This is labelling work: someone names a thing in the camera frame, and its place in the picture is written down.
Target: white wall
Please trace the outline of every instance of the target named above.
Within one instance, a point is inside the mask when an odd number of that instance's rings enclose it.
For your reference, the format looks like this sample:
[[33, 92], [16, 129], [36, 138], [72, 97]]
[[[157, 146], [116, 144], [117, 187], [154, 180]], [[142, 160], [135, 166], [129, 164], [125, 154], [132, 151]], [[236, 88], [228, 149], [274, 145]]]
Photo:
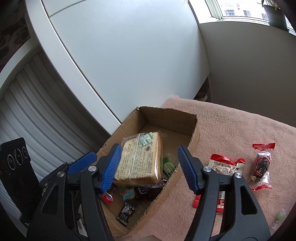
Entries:
[[50, 21], [120, 121], [137, 106], [158, 107], [174, 95], [193, 99], [210, 72], [184, 0], [87, 0]]
[[256, 23], [199, 27], [213, 102], [296, 127], [296, 36]]

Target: blue gripper pad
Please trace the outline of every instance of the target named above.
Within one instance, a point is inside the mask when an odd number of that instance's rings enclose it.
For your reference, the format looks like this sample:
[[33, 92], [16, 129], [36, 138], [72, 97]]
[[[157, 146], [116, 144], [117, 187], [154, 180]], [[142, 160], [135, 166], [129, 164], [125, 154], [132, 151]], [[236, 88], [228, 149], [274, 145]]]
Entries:
[[110, 161], [104, 170], [102, 185], [101, 185], [101, 192], [105, 193], [107, 190], [110, 189], [111, 184], [113, 182], [117, 167], [119, 165], [121, 159], [121, 146], [118, 145], [110, 158]]
[[199, 189], [197, 185], [197, 175], [189, 161], [188, 156], [185, 154], [181, 146], [178, 147], [178, 160], [183, 170], [189, 189], [194, 193], [197, 193]]
[[85, 154], [83, 157], [79, 158], [75, 161], [67, 171], [68, 174], [78, 173], [93, 164], [97, 159], [97, 156], [94, 152], [89, 152]]

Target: snack package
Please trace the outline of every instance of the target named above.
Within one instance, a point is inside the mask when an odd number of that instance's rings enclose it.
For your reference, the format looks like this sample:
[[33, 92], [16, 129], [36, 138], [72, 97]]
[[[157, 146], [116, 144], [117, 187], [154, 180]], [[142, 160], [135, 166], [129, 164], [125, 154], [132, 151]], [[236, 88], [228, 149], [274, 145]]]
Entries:
[[153, 201], [163, 190], [163, 188], [147, 188], [147, 187], [135, 187], [136, 199]]
[[136, 196], [134, 187], [126, 187], [120, 191], [120, 194], [123, 197], [123, 201], [125, 200], [132, 200]]
[[130, 205], [127, 202], [124, 202], [123, 207], [120, 211], [120, 213], [118, 214], [118, 216], [116, 217], [116, 220], [118, 222], [120, 222], [123, 226], [127, 226], [129, 218], [132, 216], [132, 214], [135, 211], [135, 207]]
[[[235, 172], [242, 173], [242, 170], [245, 165], [245, 160], [243, 158], [239, 158], [236, 162], [233, 162], [230, 158], [221, 156], [218, 154], [213, 154], [211, 156], [210, 162], [208, 166], [212, 168], [216, 173], [225, 174], [232, 176]], [[193, 207], [197, 207], [200, 200], [200, 196], [196, 196]], [[218, 196], [218, 204], [217, 204], [217, 213], [222, 213], [224, 210], [224, 200], [225, 200], [225, 192], [219, 192]]]
[[163, 158], [163, 171], [170, 178], [174, 174], [176, 167], [172, 164], [168, 157]]
[[159, 187], [162, 177], [162, 140], [159, 132], [140, 133], [123, 139], [114, 183]]
[[98, 196], [102, 200], [104, 200], [106, 203], [111, 203], [111, 202], [113, 202], [112, 194], [113, 194], [115, 188], [116, 188], [116, 185], [114, 183], [112, 183], [110, 189], [107, 190], [105, 194], [98, 194]]
[[252, 145], [252, 147], [258, 152], [255, 159], [254, 170], [249, 181], [250, 188], [253, 191], [272, 188], [269, 172], [267, 170], [270, 166], [271, 154], [274, 151], [275, 145], [275, 143]]

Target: pink blanket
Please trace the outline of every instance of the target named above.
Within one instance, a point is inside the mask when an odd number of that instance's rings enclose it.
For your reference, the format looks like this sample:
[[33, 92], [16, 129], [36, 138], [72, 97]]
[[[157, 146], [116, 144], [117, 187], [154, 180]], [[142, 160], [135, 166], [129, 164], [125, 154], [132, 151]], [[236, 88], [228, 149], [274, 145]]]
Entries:
[[[269, 168], [273, 189], [259, 190], [255, 196], [269, 224], [282, 208], [293, 207], [296, 201], [296, 128], [260, 115], [177, 96], [168, 99], [162, 107], [197, 114], [200, 140], [193, 156], [205, 166], [213, 153], [233, 160], [245, 158], [243, 176], [246, 180], [257, 154], [252, 143], [276, 142]], [[134, 236], [119, 240], [136, 241], [149, 235], [162, 241], [184, 240], [196, 211], [192, 207], [194, 198], [182, 175], [154, 216]], [[212, 235], [219, 233], [221, 220], [222, 215], [216, 215]]]

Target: red snack packet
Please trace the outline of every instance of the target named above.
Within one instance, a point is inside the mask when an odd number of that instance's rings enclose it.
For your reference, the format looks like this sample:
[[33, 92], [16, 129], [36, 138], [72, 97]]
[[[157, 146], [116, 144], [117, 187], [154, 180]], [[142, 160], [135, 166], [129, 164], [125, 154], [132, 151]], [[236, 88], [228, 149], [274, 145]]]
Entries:
[[272, 189], [268, 169], [271, 162], [271, 154], [274, 151], [275, 145], [275, 143], [252, 145], [258, 154], [249, 181], [251, 190], [257, 191], [264, 188]]
[[[221, 156], [218, 154], [213, 154], [211, 156], [208, 166], [219, 174], [232, 176], [235, 172], [242, 173], [245, 163], [246, 162], [243, 158], [239, 158], [236, 162], [233, 162], [228, 157]], [[199, 200], [200, 200], [200, 196], [196, 196], [193, 203], [193, 207], [198, 206]], [[218, 213], [222, 213], [224, 210], [224, 200], [225, 200], [225, 192], [219, 192], [217, 210], [216, 210]]]
[[197, 208], [198, 203], [200, 202], [200, 195], [196, 196], [192, 204], [193, 207]]
[[105, 193], [105, 194], [98, 194], [98, 196], [102, 199], [102, 200], [104, 200], [106, 203], [111, 203], [111, 202], [113, 202], [113, 198], [112, 198], [112, 196], [110, 195], [110, 194], [108, 194], [108, 193]]

